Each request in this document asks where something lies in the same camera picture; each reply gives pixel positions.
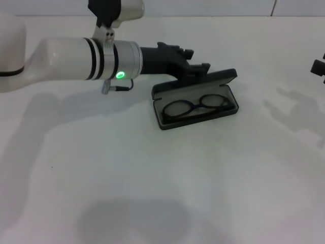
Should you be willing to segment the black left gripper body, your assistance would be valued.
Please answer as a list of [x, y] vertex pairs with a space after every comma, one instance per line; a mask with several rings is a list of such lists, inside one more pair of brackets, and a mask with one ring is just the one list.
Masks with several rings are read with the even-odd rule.
[[185, 83], [185, 72], [190, 64], [174, 60], [174, 45], [158, 42], [157, 47], [141, 47], [142, 75], [167, 74]]

